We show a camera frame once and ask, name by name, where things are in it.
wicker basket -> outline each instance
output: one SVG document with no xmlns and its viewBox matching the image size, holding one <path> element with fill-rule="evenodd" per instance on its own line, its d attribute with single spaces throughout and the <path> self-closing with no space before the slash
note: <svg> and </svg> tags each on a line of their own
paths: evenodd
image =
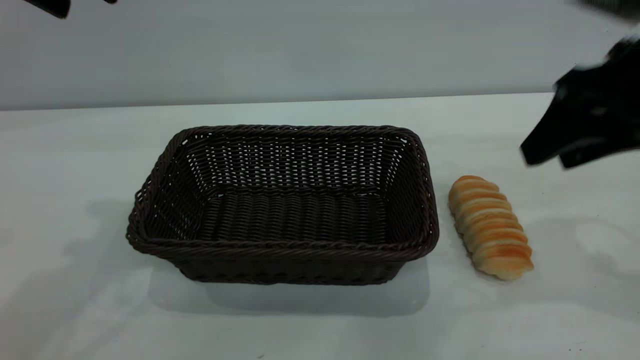
<svg viewBox="0 0 640 360">
<path fill-rule="evenodd" d="M 196 127 L 136 193 L 127 239 L 197 281 L 379 284 L 433 249 L 438 217 L 407 129 Z"/>
</svg>

brown wicker basket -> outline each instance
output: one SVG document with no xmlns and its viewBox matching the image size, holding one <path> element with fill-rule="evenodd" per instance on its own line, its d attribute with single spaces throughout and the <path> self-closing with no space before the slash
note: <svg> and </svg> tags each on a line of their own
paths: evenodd
<svg viewBox="0 0 640 360">
<path fill-rule="evenodd" d="M 379 284 L 438 240 L 420 138 L 392 126 L 176 134 L 127 239 L 197 281 Z"/>
</svg>

basket rim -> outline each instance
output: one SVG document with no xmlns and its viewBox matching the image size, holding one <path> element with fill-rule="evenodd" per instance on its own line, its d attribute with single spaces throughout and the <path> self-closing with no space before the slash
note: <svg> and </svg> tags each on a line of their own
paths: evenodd
<svg viewBox="0 0 640 360">
<path fill-rule="evenodd" d="M 326 130 L 328 134 L 353 133 L 362 136 L 374 136 L 376 134 L 396 133 L 414 145 L 412 149 L 417 151 L 422 158 L 422 164 L 417 164 L 423 172 L 422 182 L 425 188 L 423 199 L 423 215 L 425 216 L 422 231 L 415 239 L 402 243 L 351 243 L 345 241 L 208 241 L 201 239 L 178 240 L 166 238 L 151 238 L 147 236 L 143 219 L 150 211 L 145 208 L 144 197 L 153 201 L 155 185 L 164 177 L 170 160 L 177 149 L 185 140 L 193 135 L 212 135 L 215 132 L 224 131 L 225 135 L 242 135 L 246 131 L 264 131 L 265 136 L 278 134 L 304 135 L 312 131 L 317 135 L 318 130 Z M 433 196 L 433 184 L 429 173 L 429 164 L 420 138 L 411 130 L 396 126 L 278 126 L 278 125 L 232 125 L 232 126 L 199 126 L 182 130 L 175 134 L 169 141 L 165 150 L 158 157 L 151 174 L 136 192 L 134 207 L 129 215 L 127 227 L 127 239 L 138 251 L 154 254 L 162 258 L 209 258 L 211 256 L 230 258 L 305 258 L 305 259 L 351 259 L 351 260 L 385 260 L 385 261 L 409 261 L 421 258 L 435 247 L 439 237 L 438 215 L 436 211 L 435 196 Z"/>
</svg>

basket bottom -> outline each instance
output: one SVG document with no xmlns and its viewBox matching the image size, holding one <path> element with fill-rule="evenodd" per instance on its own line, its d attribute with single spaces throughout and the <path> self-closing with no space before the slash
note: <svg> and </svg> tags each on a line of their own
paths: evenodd
<svg viewBox="0 0 640 360">
<path fill-rule="evenodd" d="M 206 206 L 201 240 L 381 243 L 385 203 L 375 194 L 224 193 Z"/>
<path fill-rule="evenodd" d="M 202 282 L 368 285 L 393 279 L 404 262 L 192 259 L 176 260 L 173 264 L 189 279 Z"/>
</svg>

bread roll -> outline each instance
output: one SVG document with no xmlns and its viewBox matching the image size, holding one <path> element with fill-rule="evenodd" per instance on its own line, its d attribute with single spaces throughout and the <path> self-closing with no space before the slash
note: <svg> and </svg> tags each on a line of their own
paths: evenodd
<svg viewBox="0 0 640 360">
<path fill-rule="evenodd" d="M 451 186 L 449 208 L 478 270 L 502 280 L 533 270 L 529 239 L 496 184 L 478 176 L 459 178 Z"/>
</svg>

